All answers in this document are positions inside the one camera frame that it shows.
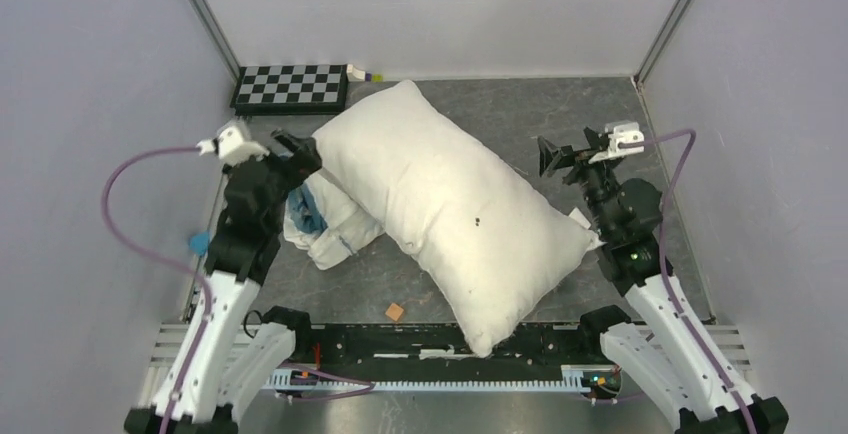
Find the white pillowcase with blue ruffle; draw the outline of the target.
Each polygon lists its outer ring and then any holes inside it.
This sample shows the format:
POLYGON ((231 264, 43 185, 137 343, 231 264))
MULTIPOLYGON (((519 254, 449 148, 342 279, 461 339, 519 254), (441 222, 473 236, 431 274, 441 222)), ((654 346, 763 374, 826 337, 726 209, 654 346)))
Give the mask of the white pillowcase with blue ruffle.
POLYGON ((283 214, 283 238, 320 270, 341 264, 384 234, 382 225, 323 172, 287 194, 283 214))

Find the white pillow insert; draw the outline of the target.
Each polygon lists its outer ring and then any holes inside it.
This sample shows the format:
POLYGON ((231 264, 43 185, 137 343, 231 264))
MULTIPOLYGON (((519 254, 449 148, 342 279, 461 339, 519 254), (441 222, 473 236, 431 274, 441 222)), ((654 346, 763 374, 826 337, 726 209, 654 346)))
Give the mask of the white pillow insert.
POLYGON ((508 163, 402 81, 314 133, 324 170, 427 272, 488 357, 600 245, 508 163))

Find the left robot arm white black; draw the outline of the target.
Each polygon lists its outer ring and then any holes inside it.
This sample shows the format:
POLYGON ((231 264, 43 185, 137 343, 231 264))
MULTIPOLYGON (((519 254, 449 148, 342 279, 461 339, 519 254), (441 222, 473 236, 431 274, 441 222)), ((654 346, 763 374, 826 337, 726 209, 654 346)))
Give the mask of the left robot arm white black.
POLYGON ((128 412, 127 433, 236 433, 271 373, 283 361, 302 361, 313 351, 308 314, 274 307, 245 350, 231 357, 281 246, 288 194, 322 167, 314 138, 283 129, 273 138, 289 156, 275 154, 235 125, 189 149, 222 162, 224 208, 204 269, 193 273, 201 297, 175 361, 150 404, 128 412))

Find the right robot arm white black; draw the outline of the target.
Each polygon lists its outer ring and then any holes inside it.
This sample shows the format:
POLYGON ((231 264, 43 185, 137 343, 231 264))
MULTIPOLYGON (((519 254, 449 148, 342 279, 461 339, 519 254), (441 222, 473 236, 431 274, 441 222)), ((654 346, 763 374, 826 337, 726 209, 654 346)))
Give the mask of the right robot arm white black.
POLYGON ((581 316, 580 354, 622 368, 666 416, 675 433, 783 433, 789 415, 776 397, 765 398, 744 379, 710 336, 686 299, 666 255, 665 215, 672 192, 651 182, 620 181, 616 167, 645 147, 679 137, 682 129, 648 139, 635 122, 584 130, 584 149, 537 139, 539 173, 564 169, 566 185, 580 188, 602 242, 604 277, 641 316, 651 331, 636 325, 614 305, 581 316))

